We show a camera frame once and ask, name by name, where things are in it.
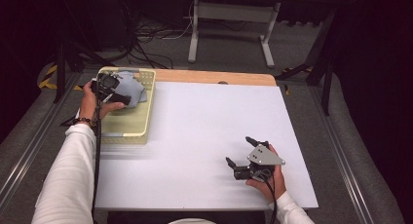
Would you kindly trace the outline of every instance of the yellow basket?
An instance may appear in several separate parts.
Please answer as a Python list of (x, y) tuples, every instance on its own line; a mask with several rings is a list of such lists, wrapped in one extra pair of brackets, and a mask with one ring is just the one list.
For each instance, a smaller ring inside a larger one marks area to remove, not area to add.
[(116, 110), (106, 115), (101, 122), (101, 143), (146, 144), (148, 141), (148, 130), (155, 92), (155, 70), (105, 66), (99, 70), (99, 73), (105, 71), (133, 72), (134, 78), (146, 89), (147, 101), (139, 102), (137, 106), (132, 109)]

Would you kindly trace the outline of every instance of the white table surface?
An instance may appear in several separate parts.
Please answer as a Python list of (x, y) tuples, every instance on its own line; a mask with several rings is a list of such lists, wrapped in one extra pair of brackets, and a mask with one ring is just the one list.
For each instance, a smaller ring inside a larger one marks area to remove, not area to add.
[(147, 144), (102, 153), (96, 208), (268, 209), (225, 161), (249, 165), (246, 136), (272, 143), (291, 196), (318, 207), (279, 87), (157, 82), (154, 96)]

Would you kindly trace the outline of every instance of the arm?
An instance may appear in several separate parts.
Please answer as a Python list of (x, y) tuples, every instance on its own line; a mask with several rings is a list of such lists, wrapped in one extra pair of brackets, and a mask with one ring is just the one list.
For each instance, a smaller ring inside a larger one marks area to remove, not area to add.
[[(88, 82), (79, 117), (92, 120), (95, 96)], [(100, 118), (123, 103), (105, 104)], [(79, 121), (66, 131), (66, 139), (48, 173), (36, 204), (32, 223), (93, 223), (94, 148), (96, 138), (90, 123)]]
[[(270, 145), (270, 150), (277, 154), (272, 145)], [(275, 184), (273, 184), (273, 178), (270, 178), (268, 182), (271, 186), (275, 185), (273, 189), (275, 190), (275, 197), (277, 200), (277, 218), (281, 224), (314, 223), (303, 208), (298, 206), (286, 191), (282, 167), (280, 165), (275, 166), (273, 177)], [(245, 184), (258, 189), (271, 203), (270, 208), (274, 209), (274, 198), (265, 183), (249, 179)]]

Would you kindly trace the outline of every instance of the right hand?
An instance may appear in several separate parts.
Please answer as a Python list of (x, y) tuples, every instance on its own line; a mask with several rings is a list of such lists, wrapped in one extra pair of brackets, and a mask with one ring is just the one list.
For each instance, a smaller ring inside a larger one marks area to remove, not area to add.
[[(270, 150), (276, 155), (278, 155), (273, 145), (271, 144), (270, 144)], [(276, 199), (278, 199), (286, 191), (281, 165), (275, 166), (273, 177), (270, 177), (268, 179), (268, 183), (271, 185), (273, 189), (275, 189), (275, 196), (276, 196)], [(264, 182), (260, 182), (255, 179), (249, 179), (246, 181), (245, 184), (248, 186), (254, 187), (258, 191), (260, 191), (270, 203), (275, 202), (270, 189), (268, 189), (267, 184), (265, 184)]]

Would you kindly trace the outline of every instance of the white long-sleeve shirt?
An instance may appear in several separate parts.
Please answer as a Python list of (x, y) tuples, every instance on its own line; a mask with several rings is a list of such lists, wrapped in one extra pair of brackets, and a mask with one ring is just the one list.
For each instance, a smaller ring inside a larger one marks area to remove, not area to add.
[[(39, 195), (33, 224), (93, 224), (94, 198), (94, 132), (78, 124), (66, 131), (66, 139), (52, 165)], [(277, 199), (281, 223), (313, 223), (307, 213), (285, 192)], [(171, 224), (212, 224), (202, 219), (182, 219)]]

